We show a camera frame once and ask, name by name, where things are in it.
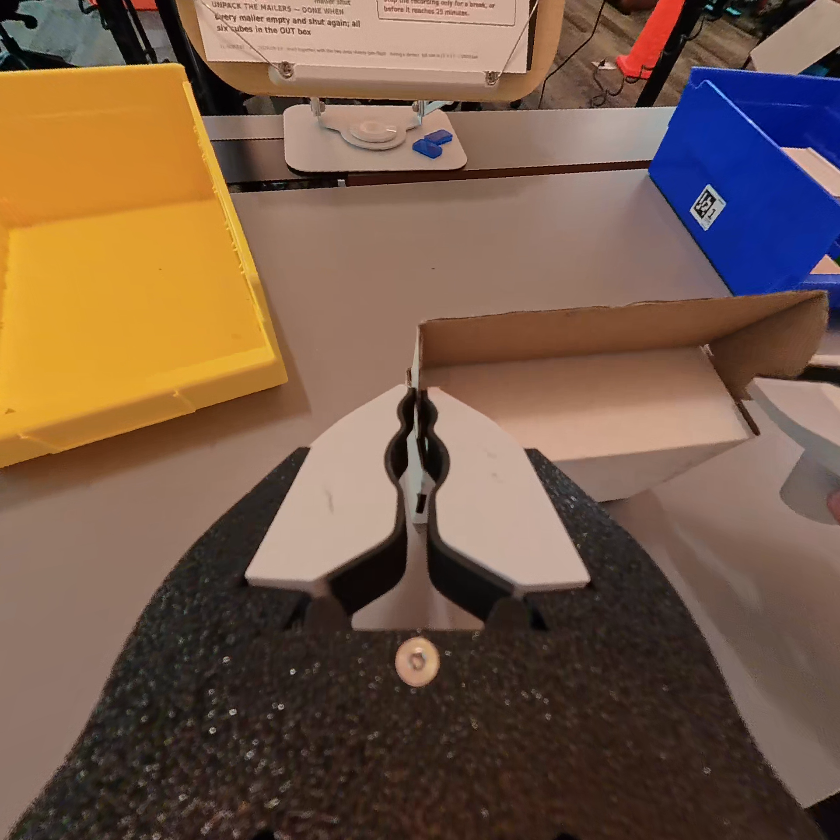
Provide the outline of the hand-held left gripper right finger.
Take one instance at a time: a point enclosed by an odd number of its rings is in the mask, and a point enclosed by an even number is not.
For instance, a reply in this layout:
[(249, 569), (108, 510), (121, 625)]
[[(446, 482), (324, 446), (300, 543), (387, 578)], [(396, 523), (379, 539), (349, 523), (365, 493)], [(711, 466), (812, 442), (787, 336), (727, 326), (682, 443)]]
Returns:
[(586, 587), (591, 576), (525, 449), (438, 387), (417, 408), (427, 569), (445, 599), (486, 621), (502, 601)]

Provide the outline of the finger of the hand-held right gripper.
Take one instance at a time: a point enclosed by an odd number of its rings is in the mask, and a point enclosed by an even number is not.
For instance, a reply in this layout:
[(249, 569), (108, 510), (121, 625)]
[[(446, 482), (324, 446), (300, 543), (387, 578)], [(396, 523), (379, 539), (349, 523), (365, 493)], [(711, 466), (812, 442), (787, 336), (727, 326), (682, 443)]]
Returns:
[(760, 377), (751, 383), (751, 398), (804, 450), (813, 454), (838, 453), (838, 385)]

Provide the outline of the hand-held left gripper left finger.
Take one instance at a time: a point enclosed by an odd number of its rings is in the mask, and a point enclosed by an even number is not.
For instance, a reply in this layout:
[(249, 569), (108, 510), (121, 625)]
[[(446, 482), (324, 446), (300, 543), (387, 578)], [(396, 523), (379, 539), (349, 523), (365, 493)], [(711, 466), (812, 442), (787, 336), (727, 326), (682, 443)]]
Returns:
[(396, 385), (311, 444), (247, 568), (248, 585), (331, 597), (346, 614), (397, 586), (414, 407), (414, 390)]

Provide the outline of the white cardboard mailer box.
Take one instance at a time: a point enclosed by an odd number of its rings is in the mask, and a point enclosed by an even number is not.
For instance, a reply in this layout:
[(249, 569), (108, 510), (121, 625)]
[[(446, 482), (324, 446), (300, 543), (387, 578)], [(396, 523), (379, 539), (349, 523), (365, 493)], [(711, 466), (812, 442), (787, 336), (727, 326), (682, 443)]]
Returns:
[(811, 147), (783, 147), (782, 151), (827, 193), (836, 199), (839, 198), (840, 172), (834, 163)]
[(826, 292), (794, 290), (426, 320), (406, 470), (414, 447), (428, 476), (417, 408), (438, 387), (593, 501), (632, 497), (756, 437), (748, 387), (802, 373), (828, 309)]

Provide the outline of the blue plastic bin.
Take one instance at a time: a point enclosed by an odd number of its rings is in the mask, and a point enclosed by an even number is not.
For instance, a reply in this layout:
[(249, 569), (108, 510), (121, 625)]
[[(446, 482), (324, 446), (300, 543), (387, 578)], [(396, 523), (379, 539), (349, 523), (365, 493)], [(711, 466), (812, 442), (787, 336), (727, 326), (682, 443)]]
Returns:
[(735, 296), (825, 291), (839, 204), (783, 147), (839, 164), (839, 79), (708, 67), (689, 74), (648, 174)]

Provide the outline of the yellow plastic bin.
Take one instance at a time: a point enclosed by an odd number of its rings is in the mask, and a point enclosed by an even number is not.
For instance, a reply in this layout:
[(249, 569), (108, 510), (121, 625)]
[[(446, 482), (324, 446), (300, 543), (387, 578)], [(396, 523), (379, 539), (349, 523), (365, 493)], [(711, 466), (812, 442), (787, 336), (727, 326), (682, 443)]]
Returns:
[(1, 464), (288, 382), (184, 69), (2, 73)]

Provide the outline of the orange traffic cone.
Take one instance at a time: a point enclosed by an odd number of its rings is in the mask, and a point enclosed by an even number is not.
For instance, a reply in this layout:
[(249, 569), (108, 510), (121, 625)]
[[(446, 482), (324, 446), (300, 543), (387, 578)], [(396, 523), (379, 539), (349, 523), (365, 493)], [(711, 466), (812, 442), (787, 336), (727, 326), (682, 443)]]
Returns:
[(666, 44), (683, 10), (684, 1), (626, 1), (617, 9), (633, 14), (649, 12), (642, 31), (625, 55), (615, 59), (616, 67), (625, 80), (647, 80), (663, 55)]

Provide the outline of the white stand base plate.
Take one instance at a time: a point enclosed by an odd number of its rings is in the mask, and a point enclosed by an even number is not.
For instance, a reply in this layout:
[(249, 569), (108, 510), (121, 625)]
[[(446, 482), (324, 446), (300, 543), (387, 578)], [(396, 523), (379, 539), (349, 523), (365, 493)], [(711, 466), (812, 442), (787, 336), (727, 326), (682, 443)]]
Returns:
[[(431, 160), (416, 153), (413, 142), (436, 130), (454, 135), (443, 153)], [(467, 154), (449, 116), (413, 106), (326, 105), (316, 115), (311, 104), (283, 114), (287, 166), (302, 174), (448, 173), (463, 170)]]

